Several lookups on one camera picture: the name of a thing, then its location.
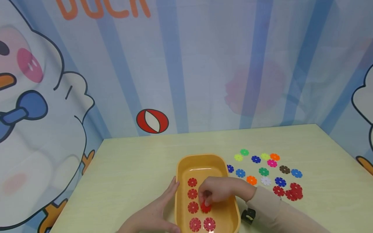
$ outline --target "dark blue flower-shaped piece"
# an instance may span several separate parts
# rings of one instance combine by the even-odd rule
[[[229,173],[234,172],[234,167],[232,165],[227,165]]]
[[[237,169],[237,170],[236,170],[236,175],[237,175],[238,177],[242,178],[242,177],[245,177],[245,176],[246,176],[246,172],[245,172],[244,170],[242,170],[242,169]]]
[[[259,158],[259,156],[252,156],[251,157],[251,160],[254,162],[254,163],[260,163],[261,159]]]
[[[286,181],[284,179],[282,179],[281,177],[276,177],[275,182],[280,187],[285,187],[286,186]]]
[[[292,169],[291,174],[295,176],[296,178],[302,178],[303,176],[302,172],[298,169]]]

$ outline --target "pink cheek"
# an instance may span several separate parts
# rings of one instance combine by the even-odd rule
[[[25,48],[17,52],[17,62],[22,73],[31,81],[40,83],[43,80],[43,70],[38,60]]]
[[[26,183],[26,174],[18,173],[8,178],[2,185],[5,196],[16,193]]]

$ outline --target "orange text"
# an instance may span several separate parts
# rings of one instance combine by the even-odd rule
[[[80,0],[80,3],[82,4],[85,14],[91,17],[92,19],[102,18],[104,16],[104,8],[102,6],[101,0],[94,0],[96,4],[96,8],[97,8],[96,12],[91,11],[91,9],[88,6],[87,1],[93,1],[93,0]],[[129,3],[131,5],[131,13],[135,18],[137,18],[139,15],[137,11],[136,1],[137,0],[129,0]],[[150,18],[150,11],[146,3],[146,0],[138,0],[138,1],[140,2],[142,11],[144,12],[145,16]],[[71,5],[70,11],[66,10],[66,7],[64,6],[62,0],[56,0],[56,2],[65,20],[72,20],[78,15],[78,6],[76,4],[76,0],[69,0],[70,5]],[[129,11],[126,9],[122,11],[113,10],[110,4],[110,0],[103,0],[103,2],[104,2],[107,12],[109,12],[109,14],[113,16],[114,18],[127,18],[129,16]]]

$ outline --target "duck beak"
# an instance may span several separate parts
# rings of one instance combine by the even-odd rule
[[[10,73],[0,73],[0,91],[17,83],[16,77]]]

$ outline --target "green flower-shaped piece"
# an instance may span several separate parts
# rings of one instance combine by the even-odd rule
[[[242,149],[241,150],[241,154],[244,155],[244,156],[248,156],[249,155],[249,151],[247,149]]]
[[[261,167],[261,168],[259,168],[259,173],[262,176],[268,176],[269,175],[269,170],[267,168]]]

